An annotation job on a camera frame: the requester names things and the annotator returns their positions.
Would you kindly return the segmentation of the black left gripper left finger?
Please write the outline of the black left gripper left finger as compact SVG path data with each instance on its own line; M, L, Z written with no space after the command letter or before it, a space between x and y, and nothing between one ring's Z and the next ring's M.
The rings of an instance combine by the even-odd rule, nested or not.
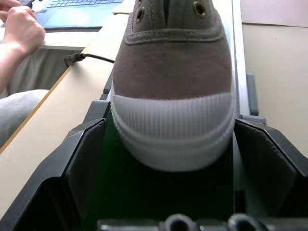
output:
M111 85L108 79L83 123L39 164L2 217L1 230L69 231L81 224L96 183Z

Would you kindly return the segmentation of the person's left hand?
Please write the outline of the person's left hand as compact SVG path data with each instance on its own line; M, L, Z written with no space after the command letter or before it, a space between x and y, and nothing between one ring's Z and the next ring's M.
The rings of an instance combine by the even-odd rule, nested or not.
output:
M0 0L0 20L6 22L8 12L11 8L17 8L18 10L26 10L31 16L35 18L35 15L31 8L24 6L17 0Z

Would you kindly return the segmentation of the person's right hand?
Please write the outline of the person's right hand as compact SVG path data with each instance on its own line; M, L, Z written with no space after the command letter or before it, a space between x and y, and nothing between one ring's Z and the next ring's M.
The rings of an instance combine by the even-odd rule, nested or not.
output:
M29 7L12 7L5 23L3 43L26 57L44 42L45 29L37 22Z

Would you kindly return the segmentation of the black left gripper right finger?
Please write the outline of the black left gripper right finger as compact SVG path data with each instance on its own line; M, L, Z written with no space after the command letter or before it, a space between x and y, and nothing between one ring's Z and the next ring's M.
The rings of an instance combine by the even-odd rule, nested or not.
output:
M258 112L255 78L246 75L249 115L235 123L245 178L246 210L233 217L237 230L308 229L308 159Z

